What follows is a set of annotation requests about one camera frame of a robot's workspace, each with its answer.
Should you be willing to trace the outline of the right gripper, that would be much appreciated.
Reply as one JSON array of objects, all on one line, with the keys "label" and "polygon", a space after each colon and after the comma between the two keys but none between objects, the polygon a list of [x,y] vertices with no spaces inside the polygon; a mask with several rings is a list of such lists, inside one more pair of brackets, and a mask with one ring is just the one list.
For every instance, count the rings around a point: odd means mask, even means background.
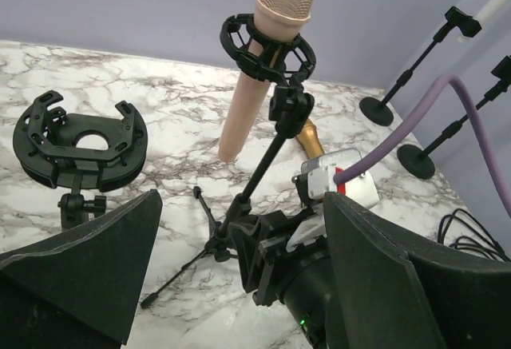
[{"label": "right gripper", "polygon": [[275,211],[248,215],[229,224],[229,236],[238,256],[243,288],[257,305],[283,301],[283,293],[298,274],[316,260],[329,258],[327,238],[314,237],[310,244],[287,249],[299,226],[312,221],[315,213],[306,208],[294,216]]}]

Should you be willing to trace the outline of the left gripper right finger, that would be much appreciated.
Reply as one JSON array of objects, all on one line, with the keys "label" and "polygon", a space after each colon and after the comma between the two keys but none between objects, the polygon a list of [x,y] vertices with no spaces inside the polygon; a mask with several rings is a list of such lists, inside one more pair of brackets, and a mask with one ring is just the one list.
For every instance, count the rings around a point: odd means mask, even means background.
[{"label": "left gripper right finger", "polygon": [[352,199],[323,202],[336,285],[330,348],[507,348],[510,266],[448,248]]}]

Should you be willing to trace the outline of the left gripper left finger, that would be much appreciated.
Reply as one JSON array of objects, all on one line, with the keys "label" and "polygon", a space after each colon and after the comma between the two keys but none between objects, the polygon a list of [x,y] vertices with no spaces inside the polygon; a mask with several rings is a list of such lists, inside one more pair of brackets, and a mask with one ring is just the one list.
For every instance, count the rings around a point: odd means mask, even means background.
[{"label": "left gripper left finger", "polygon": [[119,348],[129,339],[160,223],[150,190],[1,255],[3,348]]}]

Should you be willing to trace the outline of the gold microphone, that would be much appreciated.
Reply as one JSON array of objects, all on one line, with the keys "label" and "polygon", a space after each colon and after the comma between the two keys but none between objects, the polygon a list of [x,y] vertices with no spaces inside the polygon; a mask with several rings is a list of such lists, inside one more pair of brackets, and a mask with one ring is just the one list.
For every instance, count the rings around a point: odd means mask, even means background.
[{"label": "gold microphone", "polygon": [[300,133],[295,137],[303,147],[308,159],[322,156],[325,152],[319,140],[317,127],[311,119],[307,119]]}]

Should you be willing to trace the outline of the pink microphone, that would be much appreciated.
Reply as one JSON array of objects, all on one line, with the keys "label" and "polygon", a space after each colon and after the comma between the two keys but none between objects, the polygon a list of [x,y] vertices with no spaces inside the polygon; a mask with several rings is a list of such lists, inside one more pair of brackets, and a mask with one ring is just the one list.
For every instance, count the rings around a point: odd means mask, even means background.
[{"label": "pink microphone", "polygon": [[228,35],[245,24],[250,35],[248,43],[231,54],[240,68],[240,75],[220,136],[218,157],[232,162],[241,152],[253,123],[263,104],[270,84],[268,71],[283,68],[283,59],[298,38],[302,27],[311,18],[314,0],[255,0],[253,14],[238,14],[224,23],[220,36],[222,46],[229,50]]}]

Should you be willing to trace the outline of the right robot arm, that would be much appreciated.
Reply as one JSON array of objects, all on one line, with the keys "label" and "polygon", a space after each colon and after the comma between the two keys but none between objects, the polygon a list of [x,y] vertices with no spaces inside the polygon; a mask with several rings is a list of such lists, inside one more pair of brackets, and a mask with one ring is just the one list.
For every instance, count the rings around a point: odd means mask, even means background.
[{"label": "right robot arm", "polygon": [[348,348],[327,239],[315,237],[309,245],[286,249],[291,235],[313,215],[310,208],[295,216],[248,215],[231,222],[228,232],[244,291],[255,305],[283,304],[313,348]]}]

